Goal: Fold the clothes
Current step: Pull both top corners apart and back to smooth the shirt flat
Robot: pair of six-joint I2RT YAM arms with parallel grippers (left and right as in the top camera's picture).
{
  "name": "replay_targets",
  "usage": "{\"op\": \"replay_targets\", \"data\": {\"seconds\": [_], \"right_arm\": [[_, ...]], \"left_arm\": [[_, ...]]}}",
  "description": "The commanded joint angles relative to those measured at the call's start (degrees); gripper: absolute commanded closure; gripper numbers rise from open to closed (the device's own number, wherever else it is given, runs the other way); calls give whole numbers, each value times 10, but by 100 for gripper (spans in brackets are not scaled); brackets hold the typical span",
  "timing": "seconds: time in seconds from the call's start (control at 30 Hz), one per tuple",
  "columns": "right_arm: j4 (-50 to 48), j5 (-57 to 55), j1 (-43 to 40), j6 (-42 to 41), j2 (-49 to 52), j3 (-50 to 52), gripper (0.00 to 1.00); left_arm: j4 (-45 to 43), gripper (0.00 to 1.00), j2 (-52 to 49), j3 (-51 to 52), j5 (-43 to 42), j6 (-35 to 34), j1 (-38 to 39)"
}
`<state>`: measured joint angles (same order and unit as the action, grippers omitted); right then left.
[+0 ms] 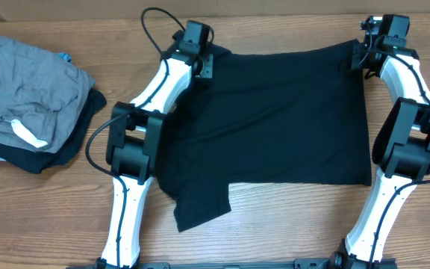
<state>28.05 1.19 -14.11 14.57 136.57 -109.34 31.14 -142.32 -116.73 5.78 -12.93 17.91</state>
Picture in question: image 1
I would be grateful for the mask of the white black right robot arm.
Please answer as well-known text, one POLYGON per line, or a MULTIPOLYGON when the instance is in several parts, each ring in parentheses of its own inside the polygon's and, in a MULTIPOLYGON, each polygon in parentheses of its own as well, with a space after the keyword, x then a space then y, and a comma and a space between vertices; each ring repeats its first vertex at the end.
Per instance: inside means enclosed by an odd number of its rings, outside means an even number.
POLYGON ((364 69, 387 85, 393 100, 373 145, 376 180, 339 249, 324 262, 296 259, 296 268, 396 268, 394 259, 383 257, 385 242, 408 196, 428 184, 430 92, 417 53, 388 34, 367 34, 364 48, 364 69))

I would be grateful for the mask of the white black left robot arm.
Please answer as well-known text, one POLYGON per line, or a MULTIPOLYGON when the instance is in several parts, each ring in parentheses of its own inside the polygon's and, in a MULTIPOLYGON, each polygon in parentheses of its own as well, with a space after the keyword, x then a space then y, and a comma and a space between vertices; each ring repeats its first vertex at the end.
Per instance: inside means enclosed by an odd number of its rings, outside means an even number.
POLYGON ((210 43, 172 45, 145 90, 129 103, 114 105, 105 124, 109 130, 106 162, 113 181, 113 207, 98 268, 137 266, 143 209, 154 180, 163 122, 195 78, 213 75, 211 47, 210 43))

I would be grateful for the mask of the black t-shirt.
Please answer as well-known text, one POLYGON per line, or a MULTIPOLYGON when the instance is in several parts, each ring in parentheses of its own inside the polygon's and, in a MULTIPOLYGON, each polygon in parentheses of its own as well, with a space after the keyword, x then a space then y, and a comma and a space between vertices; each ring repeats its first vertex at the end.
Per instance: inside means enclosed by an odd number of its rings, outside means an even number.
POLYGON ((231 210, 233 183, 370 185, 363 73, 350 40, 307 52, 239 55, 214 46, 167 116, 158 184, 179 232, 231 210))

